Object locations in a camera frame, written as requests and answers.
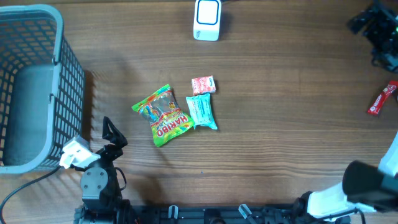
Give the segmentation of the mint toilet wipes pack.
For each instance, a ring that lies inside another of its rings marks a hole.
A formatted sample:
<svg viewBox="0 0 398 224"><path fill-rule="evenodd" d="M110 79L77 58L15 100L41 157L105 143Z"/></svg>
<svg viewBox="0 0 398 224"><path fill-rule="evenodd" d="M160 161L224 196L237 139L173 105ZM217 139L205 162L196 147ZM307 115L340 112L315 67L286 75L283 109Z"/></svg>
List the mint toilet wipes pack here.
<svg viewBox="0 0 398 224"><path fill-rule="evenodd" d="M186 101L190 110L190 116L194 122L194 129L197 126L206 126L214 130L218 129L213 117L211 95L209 93L186 97Z"/></svg>

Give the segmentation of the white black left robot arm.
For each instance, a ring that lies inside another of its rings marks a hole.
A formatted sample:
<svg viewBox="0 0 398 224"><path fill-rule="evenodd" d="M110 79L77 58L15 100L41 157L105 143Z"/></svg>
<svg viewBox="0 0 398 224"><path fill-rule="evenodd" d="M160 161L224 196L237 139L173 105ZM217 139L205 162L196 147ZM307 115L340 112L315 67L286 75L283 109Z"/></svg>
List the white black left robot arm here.
<svg viewBox="0 0 398 224"><path fill-rule="evenodd" d="M83 172L80 180L83 205L75 209L74 224L139 223L128 199L123 199L118 174L123 171L115 167L113 161L123 155L127 139L114 126L108 117L103 118L102 138L109 141L95 154L99 159L91 162Z"/></svg>

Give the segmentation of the colourful candy bag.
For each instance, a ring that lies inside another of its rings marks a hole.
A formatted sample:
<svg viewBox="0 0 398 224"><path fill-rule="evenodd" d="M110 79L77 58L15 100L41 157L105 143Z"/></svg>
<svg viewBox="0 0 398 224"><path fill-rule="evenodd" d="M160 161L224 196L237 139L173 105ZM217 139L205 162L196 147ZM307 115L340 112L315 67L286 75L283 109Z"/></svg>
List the colourful candy bag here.
<svg viewBox="0 0 398 224"><path fill-rule="evenodd" d="M169 84L133 105L132 110L150 123L154 144L157 147L187 132L195 124L175 101Z"/></svg>

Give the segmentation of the red Nescafe stick sachet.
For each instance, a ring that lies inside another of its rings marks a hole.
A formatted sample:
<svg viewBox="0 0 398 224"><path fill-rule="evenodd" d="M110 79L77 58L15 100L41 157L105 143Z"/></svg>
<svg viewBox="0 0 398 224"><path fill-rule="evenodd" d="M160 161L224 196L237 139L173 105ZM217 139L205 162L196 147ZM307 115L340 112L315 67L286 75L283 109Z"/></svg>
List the red Nescafe stick sachet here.
<svg viewBox="0 0 398 224"><path fill-rule="evenodd" d="M397 81L391 80L367 110L367 114L378 115L386 100L397 90Z"/></svg>

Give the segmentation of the red white small packet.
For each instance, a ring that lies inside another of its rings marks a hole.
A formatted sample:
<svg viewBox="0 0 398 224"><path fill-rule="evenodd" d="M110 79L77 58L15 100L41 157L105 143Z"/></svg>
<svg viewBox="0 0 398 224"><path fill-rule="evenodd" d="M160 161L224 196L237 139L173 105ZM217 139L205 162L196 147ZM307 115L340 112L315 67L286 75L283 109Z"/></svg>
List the red white small packet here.
<svg viewBox="0 0 398 224"><path fill-rule="evenodd" d="M213 75L207 77L198 77L192 79L193 95L201 95L205 93L215 93L216 85Z"/></svg>

